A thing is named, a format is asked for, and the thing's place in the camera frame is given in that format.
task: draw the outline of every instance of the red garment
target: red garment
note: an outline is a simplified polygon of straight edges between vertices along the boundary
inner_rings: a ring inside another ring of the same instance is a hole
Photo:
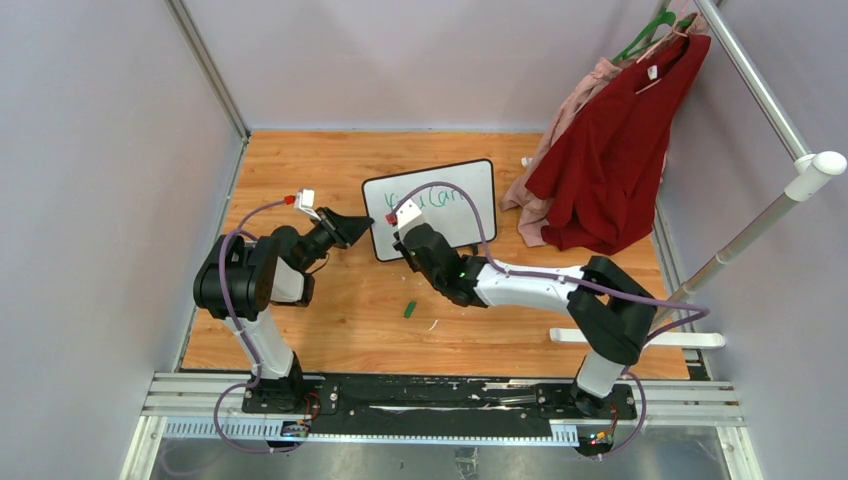
[[[554,143],[525,186],[553,199],[545,242],[612,255],[651,233],[671,121],[710,37],[680,38],[622,71]],[[659,82],[648,68],[656,65]]]

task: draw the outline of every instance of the white wall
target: white wall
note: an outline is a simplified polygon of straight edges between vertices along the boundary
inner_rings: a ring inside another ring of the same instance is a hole
[[[848,7],[725,3],[730,25],[813,150],[848,153]],[[717,44],[672,141],[661,203],[691,274],[795,174]],[[796,207],[696,298],[714,312],[700,329],[727,338],[713,360],[719,377],[737,387],[765,478],[845,476],[838,438],[848,384],[846,205],[848,176]]]
[[[164,2],[0,15],[0,471],[114,479],[239,142]]]
[[[188,0],[254,129],[544,130],[654,0]]]

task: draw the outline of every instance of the pink garment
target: pink garment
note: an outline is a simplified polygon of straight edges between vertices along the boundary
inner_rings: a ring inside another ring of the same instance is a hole
[[[686,33],[703,34],[707,31],[707,22],[701,18],[700,15],[692,13],[689,17],[693,17],[693,21],[689,28],[685,30]],[[662,51],[677,38],[678,37],[676,35],[669,35],[666,38],[663,38],[661,43],[655,49],[654,54]],[[635,63],[638,58],[639,55],[635,55],[631,58],[622,60],[618,63],[618,65],[613,65],[606,58],[598,60],[598,64],[595,65],[595,69],[592,70],[592,73],[583,77],[583,80],[577,84],[577,87],[574,88],[571,95],[569,95],[568,98],[565,99],[565,102],[560,105],[559,110],[557,110],[556,115],[554,115],[554,119],[548,126],[547,131],[545,131],[545,134],[542,135],[542,139],[536,147],[536,152],[533,154],[533,158],[530,161],[530,165],[527,166],[527,170],[525,170],[521,176],[512,182],[512,186],[509,187],[509,190],[507,190],[503,199],[501,199],[501,210],[523,207],[521,217],[518,219],[518,233],[521,234],[521,237],[524,239],[524,243],[528,247],[539,247],[547,244],[542,239],[542,227],[548,224],[545,217],[548,214],[548,210],[551,209],[551,203],[553,200],[540,200],[527,190],[524,184],[527,183],[527,179],[529,179],[530,176],[533,175],[533,172],[536,171],[536,167],[539,165],[542,158],[548,153],[548,150],[551,149],[551,146],[565,132],[568,126],[571,125],[571,122],[574,120],[574,117],[580,109],[582,109],[584,105],[589,103],[589,100],[594,98],[595,95],[603,90],[610,80],[618,76],[622,69]],[[666,160],[664,158],[663,170],[665,169],[665,162]]]

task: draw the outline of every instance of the gray floor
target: gray floor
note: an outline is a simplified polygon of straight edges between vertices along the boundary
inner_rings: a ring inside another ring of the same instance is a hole
[[[619,439],[629,428],[619,427]],[[218,456],[217,440],[177,440],[168,446],[173,471],[203,466]],[[161,468],[153,479],[176,478]],[[648,428],[620,454],[595,464],[570,448],[440,445],[305,444],[289,454],[223,451],[202,472],[180,478],[326,480],[525,480],[552,478],[729,479],[712,428]]]

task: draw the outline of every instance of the wooden tabletop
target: wooden tabletop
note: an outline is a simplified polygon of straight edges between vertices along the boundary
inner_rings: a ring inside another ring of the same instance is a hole
[[[225,230],[253,208],[316,191],[316,206],[364,215],[362,182],[373,177],[489,158],[498,200],[533,154],[538,134],[261,132],[250,139]],[[519,210],[497,213],[495,258],[517,265],[562,267],[585,263],[592,252],[528,248],[516,231]],[[252,218],[246,228],[270,234],[280,225],[301,233],[308,218],[290,206]],[[650,239],[613,259],[648,291],[665,297]],[[412,316],[407,304],[417,302]],[[521,307],[462,308],[433,290],[403,260],[379,262],[370,233],[350,249],[333,249],[315,274],[307,308],[272,307],[285,341],[305,371],[457,375],[573,376],[587,347],[555,344],[551,327],[576,327],[570,317]],[[201,311],[183,360],[185,368],[246,369],[249,362],[222,322]],[[634,371],[643,378],[688,378],[679,348],[652,347]]]

